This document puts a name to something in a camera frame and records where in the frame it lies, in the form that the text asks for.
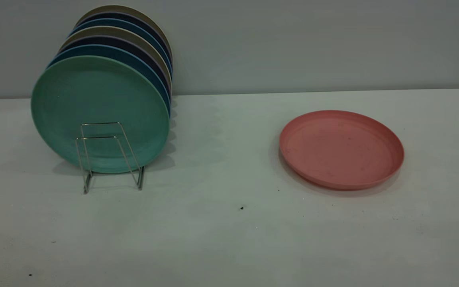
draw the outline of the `dark blue plate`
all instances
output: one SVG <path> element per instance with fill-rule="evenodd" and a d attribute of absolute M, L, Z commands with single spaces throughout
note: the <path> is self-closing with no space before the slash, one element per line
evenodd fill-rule
<path fill-rule="evenodd" d="M 106 18 L 113 18 L 113 19 L 119 19 L 119 20 L 124 20 L 127 22 L 130 22 L 132 24 L 135 24 L 142 28 L 144 31 L 147 31 L 155 40 L 159 42 L 159 44 L 162 46 L 164 51 L 167 52 L 169 59 L 172 59 L 173 57 L 171 56 L 171 51 L 168 49 L 166 42 L 164 42 L 164 39 L 162 39 L 150 25 L 148 25 L 146 22 L 143 22 L 142 20 L 139 20 L 139 18 L 135 18 L 134 16 L 131 16 L 129 14 L 125 13 L 118 13 L 118 12 L 104 12 L 104 13 L 98 13 L 92 16 L 87 17 L 86 19 L 82 20 L 77 26 L 80 26 L 88 21 L 91 20 L 98 20 L 98 19 L 106 19 Z"/>
<path fill-rule="evenodd" d="M 157 52 L 162 56 L 162 58 L 164 59 L 164 61 L 166 62 L 168 66 L 169 73 L 173 77 L 173 66 L 171 64 L 171 58 L 169 57 L 169 55 L 167 55 L 164 48 L 159 44 L 159 42 L 153 36 L 151 36 L 150 33 L 145 31 L 141 27 L 137 26 L 136 24 L 133 24 L 133 23 L 130 23 L 124 20 L 113 19 L 113 18 L 96 19 L 96 20 L 91 20 L 88 22 L 82 22 L 82 24 L 80 24 L 79 26 L 75 27 L 72 30 L 70 35 L 82 29 L 86 29 L 86 28 L 94 27 L 94 26 L 113 26 L 113 27 L 126 29 L 128 31 L 131 31 L 132 33 L 139 35 L 141 38 L 145 39 L 148 43 L 150 43 L 157 50 Z"/>
<path fill-rule="evenodd" d="M 86 37 L 86 38 L 80 38 L 79 40 L 75 40 L 74 42 L 71 42 L 70 44 L 66 45 L 63 47 L 58 54 L 61 52 L 71 49 L 73 47 L 79 47 L 83 45 L 92 45 L 92 44 L 97 44 L 97 45 L 107 45 L 111 47 L 116 47 L 120 48 L 122 50 L 128 51 L 129 53 L 133 54 L 134 56 L 137 56 L 139 59 L 141 59 L 143 62 L 145 62 L 148 66 L 150 66 L 153 71 L 159 76 L 160 80 L 164 84 L 164 86 L 167 89 L 168 95 L 171 96 L 171 91 L 169 90 L 169 84 L 166 80 L 166 73 L 159 67 L 159 64 L 155 62 L 153 57 L 148 55 L 146 51 L 142 50 L 140 47 L 136 46 L 135 44 L 120 39 L 116 37 L 111 37 L 111 36 L 92 36 L 92 37 Z"/>
<path fill-rule="evenodd" d="M 162 100 L 166 104 L 168 114 L 169 116 L 171 116 L 171 102 L 169 102 L 167 89 L 164 86 L 164 83 L 160 80 L 159 76 L 153 71 L 153 69 L 150 66 L 148 66 L 137 56 L 134 56 L 133 54 L 120 48 L 95 44 L 73 47 L 58 54 L 47 67 L 49 68 L 56 62 L 59 62 L 67 58 L 86 55 L 100 56 L 117 60 L 137 70 L 139 73 L 145 76 L 159 91 Z"/>

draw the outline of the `white table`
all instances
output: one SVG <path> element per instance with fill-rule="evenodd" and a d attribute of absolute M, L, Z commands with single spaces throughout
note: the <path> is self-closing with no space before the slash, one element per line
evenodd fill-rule
<path fill-rule="evenodd" d="M 308 184 L 279 158 L 292 118 L 365 114 L 403 142 L 367 191 Z M 459 89 L 178 96 L 145 172 L 80 171 L 0 100 L 0 286 L 459 287 Z"/>

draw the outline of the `plate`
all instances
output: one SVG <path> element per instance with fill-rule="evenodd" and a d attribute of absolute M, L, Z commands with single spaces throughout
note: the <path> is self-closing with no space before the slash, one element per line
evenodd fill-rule
<path fill-rule="evenodd" d="M 159 25 L 157 23 L 155 23 L 150 17 L 146 16 L 145 14 L 139 12 L 138 10 L 136 9 L 133 9 L 133 8 L 130 8 L 130 7 L 126 7 L 126 6 L 122 6 L 122 5 L 106 5 L 106 6 L 100 6 L 100 7 L 97 7 L 91 11 L 89 11 L 88 13 L 84 14 L 80 19 L 79 21 L 77 22 L 77 24 L 75 24 L 76 26 L 78 26 L 81 22 L 85 22 L 84 20 L 92 15 L 95 15 L 95 14 L 98 14 L 98 13 L 104 13 L 104 12 L 120 12 L 120 13 L 125 13 L 125 14 L 128 14 L 128 15 L 131 15 L 131 16 L 134 16 L 135 18 L 138 18 L 139 20 L 141 20 L 142 22 L 145 22 L 146 24 L 148 24 L 150 27 L 152 27 L 159 35 L 162 39 L 164 39 L 164 43 L 167 45 L 167 49 L 169 49 L 169 51 L 171 52 L 171 46 L 169 45 L 169 42 L 166 38 L 166 35 L 164 34 L 164 32 L 162 31 L 162 29 L 159 27 Z"/>
<path fill-rule="evenodd" d="M 91 20 L 82 25 L 75 27 L 75 29 L 73 29 L 73 31 L 71 32 L 71 35 L 75 34 L 76 32 L 82 29 L 86 29 L 89 27 L 96 27 L 96 26 L 118 27 L 118 28 L 122 28 L 128 31 L 131 31 L 132 33 L 139 35 L 141 38 L 145 39 L 148 43 L 150 43 L 157 50 L 157 52 L 161 55 L 161 57 L 166 62 L 168 69 L 169 69 L 169 73 L 171 74 L 171 76 L 173 76 L 173 66 L 171 64 L 171 59 L 167 55 L 166 51 L 164 51 L 164 48 L 162 48 L 159 42 L 155 40 L 155 38 L 153 38 L 153 36 L 151 36 L 147 31 L 143 30 L 142 28 L 140 28 L 139 26 L 135 24 L 132 24 L 127 21 L 123 21 L 119 19 L 111 19 L 111 18 Z"/>
<path fill-rule="evenodd" d="M 401 167 L 403 145 L 386 126 L 348 111 L 316 111 L 282 130 L 284 159 L 307 180 L 332 189 L 356 190 L 388 180 Z"/>
<path fill-rule="evenodd" d="M 135 44 L 131 42 L 128 42 L 126 40 L 122 40 L 116 37 L 110 37 L 110 36 L 92 36 L 92 37 L 80 38 L 79 40 L 75 40 L 74 42 L 71 42 L 70 44 L 66 45 L 60 52 L 66 51 L 74 47 L 79 47 L 82 45 L 90 45 L 90 44 L 106 45 L 106 46 L 120 48 L 122 50 L 125 50 L 133 54 L 134 56 L 137 56 L 139 59 L 145 62 L 149 67 L 151 67 L 151 69 L 159 76 L 160 80 L 162 81 L 164 85 L 164 88 L 167 89 L 169 98 L 171 98 L 171 91 L 169 90 L 170 86 L 168 85 L 164 71 L 161 70 L 157 62 L 155 62 L 155 60 L 150 55 L 148 55 L 145 51 L 140 49 L 140 47 L 137 47 Z"/>
<path fill-rule="evenodd" d="M 148 25 L 146 22 L 143 22 L 142 20 L 139 20 L 139 18 L 135 18 L 134 16 L 131 16 L 129 14 L 118 13 L 118 12 L 97 13 L 97 14 L 93 14 L 85 18 L 84 20 L 82 20 L 82 22 L 79 23 L 79 25 L 84 24 L 91 20 L 104 19 L 104 18 L 124 20 L 124 21 L 130 22 L 132 24 L 139 26 L 144 31 L 147 31 L 151 36 L 153 36 L 153 38 L 155 38 L 155 40 L 159 42 L 159 44 L 164 48 L 164 50 L 166 51 L 170 59 L 173 58 L 173 55 L 171 54 L 171 50 L 168 44 L 166 44 L 166 41 L 164 40 L 164 38 L 162 38 L 158 34 L 158 32 L 155 31 L 155 29 L 153 29 L 152 27 L 150 27 L 150 25 Z"/>
<path fill-rule="evenodd" d="M 164 62 L 164 59 L 160 56 L 157 50 L 150 43 L 148 43 L 145 39 L 139 37 L 137 34 L 132 33 L 131 31 L 109 26 L 97 26 L 83 29 L 67 38 L 67 40 L 65 40 L 63 45 L 60 47 L 60 51 L 71 42 L 79 40 L 80 38 L 86 38 L 90 36 L 112 36 L 123 40 L 127 40 L 140 47 L 142 50 L 146 51 L 148 55 L 150 55 L 155 60 L 155 62 L 159 64 L 162 71 L 166 73 L 169 89 L 171 90 L 171 74 L 169 73 L 169 69 L 167 68 L 166 62 Z"/>
<path fill-rule="evenodd" d="M 121 122 L 140 166 L 161 153 L 169 132 L 166 105 L 153 84 L 128 65 L 105 57 L 67 58 L 46 69 L 33 89 L 31 114 L 44 141 L 73 165 L 78 165 L 75 138 L 83 123 Z M 118 136 L 135 167 L 118 126 L 86 127 L 84 135 Z M 113 138 L 87 140 L 86 146 L 93 171 L 129 171 Z"/>
<path fill-rule="evenodd" d="M 54 60 L 52 60 L 49 66 L 52 66 L 53 64 L 70 57 L 89 55 L 106 57 L 113 60 L 117 60 L 123 64 L 129 65 L 130 67 L 141 73 L 159 91 L 162 100 L 164 100 L 164 104 L 166 105 L 168 114 L 171 114 L 171 102 L 169 102 L 169 95 L 166 87 L 164 86 L 164 83 L 160 80 L 159 76 L 153 71 L 153 69 L 148 64 L 143 62 L 137 56 L 123 49 L 107 45 L 95 44 L 73 47 L 58 54 L 54 58 Z"/>

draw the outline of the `green plate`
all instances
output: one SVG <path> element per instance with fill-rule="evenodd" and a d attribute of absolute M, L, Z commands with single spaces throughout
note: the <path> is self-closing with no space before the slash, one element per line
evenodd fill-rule
<path fill-rule="evenodd" d="M 160 93 L 138 71 L 97 56 L 62 60 L 44 71 L 31 97 L 33 122 L 44 141 L 62 158 L 79 166 L 75 139 L 80 126 L 120 122 L 140 167 L 156 158 L 166 144 L 169 116 Z M 117 136 L 136 168 L 118 125 L 84 126 L 85 137 Z M 88 169 L 82 141 L 82 166 Z M 129 171 L 114 138 L 86 140 L 91 169 L 99 173 Z"/>

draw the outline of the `metal dish stand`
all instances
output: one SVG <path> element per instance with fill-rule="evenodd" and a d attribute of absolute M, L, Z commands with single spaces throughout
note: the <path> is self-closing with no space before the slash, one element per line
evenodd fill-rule
<path fill-rule="evenodd" d="M 130 151 L 132 153 L 132 157 L 134 159 L 135 166 L 136 166 L 135 169 L 132 169 L 132 167 L 131 167 L 131 165 L 129 163 L 129 160 L 127 159 L 127 156 L 125 155 L 124 149 L 122 147 L 122 142 L 120 141 L 120 139 L 117 136 L 94 136 L 94 137 L 85 137 L 84 136 L 84 130 L 83 130 L 84 127 L 86 127 L 86 126 L 102 126 L 102 125 L 119 125 L 120 126 L 120 128 L 122 129 L 122 133 L 124 134 L 125 141 L 126 141 L 127 145 L 129 146 L 129 149 L 130 149 Z M 129 143 L 129 139 L 127 138 L 127 134 L 125 133 L 124 126 L 120 122 L 97 122 L 95 124 L 82 124 L 80 126 L 80 134 L 81 134 L 81 137 L 75 139 L 75 148 L 77 149 L 77 156 L 78 156 L 78 161 L 79 161 L 80 172 L 82 173 L 82 181 L 84 181 L 84 194 L 88 194 L 88 191 L 89 191 L 89 188 L 90 188 L 90 181 L 91 181 L 91 178 L 93 177 L 93 171 L 91 170 L 91 164 L 90 164 L 90 157 L 88 155 L 88 149 L 86 147 L 86 140 L 105 140 L 105 139 L 108 139 L 108 138 L 114 138 L 118 142 L 118 146 L 120 147 L 120 150 L 122 151 L 122 156 L 125 159 L 125 163 L 129 167 L 129 172 L 132 175 L 132 178 L 133 178 L 133 181 L 134 181 L 136 187 L 139 190 L 143 189 L 143 175 L 144 175 L 144 168 L 145 167 L 140 167 L 139 166 L 139 163 L 137 162 L 137 159 L 135 158 L 135 154 L 134 154 L 134 152 L 132 150 L 131 144 Z M 78 143 L 80 140 L 82 140 L 82 143 L 84 145 L 84 153 L 86 154 L 86 162 L 88 164 L 88 174 L 87 175 L 84 174 L 84 167 L 82 166 L 82 161 L 80 159 L 80 151 L 79 151 L 79 143 Z M 138 175 L 139 176 L 138 176 L 137 180 L 135 179 L 135 175 L 134 175 L 134 172 L 133 172 L 134 170 L 138 170 Z"/>

